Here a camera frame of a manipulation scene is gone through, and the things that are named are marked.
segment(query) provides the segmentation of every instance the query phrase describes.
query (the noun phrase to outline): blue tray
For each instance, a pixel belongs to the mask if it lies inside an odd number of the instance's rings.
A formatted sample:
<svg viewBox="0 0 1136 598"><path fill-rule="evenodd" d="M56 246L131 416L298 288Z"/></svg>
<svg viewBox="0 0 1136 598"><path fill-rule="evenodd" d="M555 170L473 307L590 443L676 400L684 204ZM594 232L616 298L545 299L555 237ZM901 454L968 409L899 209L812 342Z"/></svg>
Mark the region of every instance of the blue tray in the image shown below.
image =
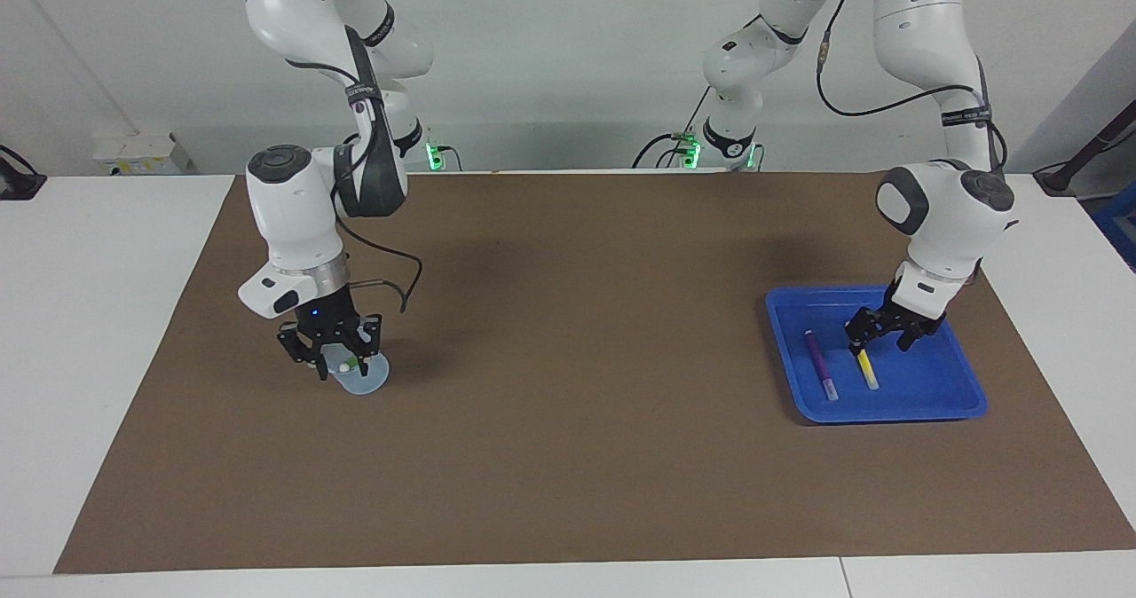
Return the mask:
<svg viewBox="0 0 1136 598"><path fill-rule="evenodd" d="M869 390L844 333L860 307L879 307L882 285L778 288L766 296L793 400L816 423L955 421L986 413L986 394L967 362L959 339L944 322L938 332L902 352L895 335L868 346L879 381ZM804 342L817 334L840 400L829 401Z"/></svg>

